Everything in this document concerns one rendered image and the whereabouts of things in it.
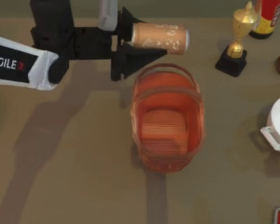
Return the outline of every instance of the can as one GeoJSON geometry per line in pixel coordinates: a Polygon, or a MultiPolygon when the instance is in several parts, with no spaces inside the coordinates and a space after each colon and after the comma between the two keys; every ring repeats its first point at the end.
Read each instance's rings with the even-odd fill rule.
{"type": "Polygon", "coordinates": [[[280,0],[256,0],[254,9],[259,16],[250,36],[266,39],[272,35],[280,16],[280,0]]]}

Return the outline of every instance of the pot handle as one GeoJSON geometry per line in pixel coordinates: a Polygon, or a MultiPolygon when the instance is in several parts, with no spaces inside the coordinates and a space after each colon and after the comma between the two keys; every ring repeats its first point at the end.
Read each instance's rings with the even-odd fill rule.
{"type": "Polygon", "coordinates": [[[274,138],[273,134],[276,133],[272,127],[263,127],[261,128],[261,133],[270,143],[270,145],[276,150],[280,151],[280,143],[274,138]]]}

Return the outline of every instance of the yellow label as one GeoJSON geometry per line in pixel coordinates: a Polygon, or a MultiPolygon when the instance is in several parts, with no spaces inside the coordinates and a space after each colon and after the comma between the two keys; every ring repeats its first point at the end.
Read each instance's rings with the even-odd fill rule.
{"type": "Polygon", "coordinates": [[[269,34],[274,30],[274,27],[271,27],[272,21],[266,20],[263,17],[259,17],[259,23],[253,31],[259,34],[269,34]]]}

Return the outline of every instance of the trophy cup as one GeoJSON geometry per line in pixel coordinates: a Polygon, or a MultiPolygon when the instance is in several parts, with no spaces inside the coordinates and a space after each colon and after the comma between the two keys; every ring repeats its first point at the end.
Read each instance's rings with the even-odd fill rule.
{"type": "Polygon", "coordinates": [[[234,40],[222,53],[216,64],[216,69],[233,77],[240,75],[247,64],[247,51],[244,50],[241,39],[250,33],[257,17],[251,1],[248,2],[245,9],[235,11],[233,15],[234,40]]]}

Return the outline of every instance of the brown table surface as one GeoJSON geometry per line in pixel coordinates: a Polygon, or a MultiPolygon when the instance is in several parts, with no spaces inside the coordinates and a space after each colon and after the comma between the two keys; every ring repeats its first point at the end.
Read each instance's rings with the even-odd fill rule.
{"type": "MultiPolygon", "coordinates": [[[[260,136],[280,97],[280,21],[247,37],[239,78],[214,68],[231,19],[147,19],[191,31],[184,56],[201,87],[206,138],[182,172],[144,171],[131,136],[135,75],[110,80],[110,61],[72,62],[53,91],[0,86],[0,224],[271,224],[280,206],[280,155],[260,136]]],[[[95,19],[76,25],[94,26],[95,19]]],[[[0,36],[31,45],[32,19],[0,19],[0,36]]]]}

